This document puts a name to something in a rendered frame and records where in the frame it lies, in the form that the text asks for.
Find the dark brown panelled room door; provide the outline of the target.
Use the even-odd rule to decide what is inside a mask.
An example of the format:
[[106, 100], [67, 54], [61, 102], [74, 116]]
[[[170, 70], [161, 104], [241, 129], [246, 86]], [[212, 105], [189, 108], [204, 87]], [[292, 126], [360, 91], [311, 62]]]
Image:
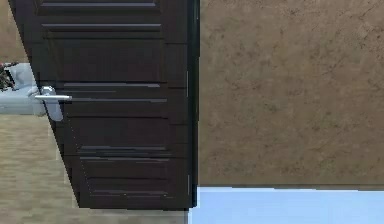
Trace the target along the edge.
[[197, 203], [200, 0], [8, 0], [81, 208]]

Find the pale grey sofa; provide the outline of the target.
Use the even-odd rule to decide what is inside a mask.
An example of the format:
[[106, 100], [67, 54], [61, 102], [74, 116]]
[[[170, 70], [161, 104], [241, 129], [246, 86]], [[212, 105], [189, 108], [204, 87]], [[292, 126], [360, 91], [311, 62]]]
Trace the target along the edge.
[[5, 68], [5, 73], [15, 90], [0, 91], [0, 114], [44, 116], [44, 104], [34, 98], [38, 88], [30, 64], [18, 63]]

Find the dark leafy house plant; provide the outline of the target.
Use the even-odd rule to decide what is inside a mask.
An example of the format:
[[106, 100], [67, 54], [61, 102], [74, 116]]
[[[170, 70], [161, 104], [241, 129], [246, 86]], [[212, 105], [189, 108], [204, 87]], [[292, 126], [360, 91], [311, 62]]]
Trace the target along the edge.
[[12, 62], [9, 64], [0, 62], [0, 91], [4, 92], [8, 88], [11, 88], [13, 91], [16, 90], [14, 82], [11, 80], [8, 73], [5, 71], [6, 68], [17, 65], [17, 62]]

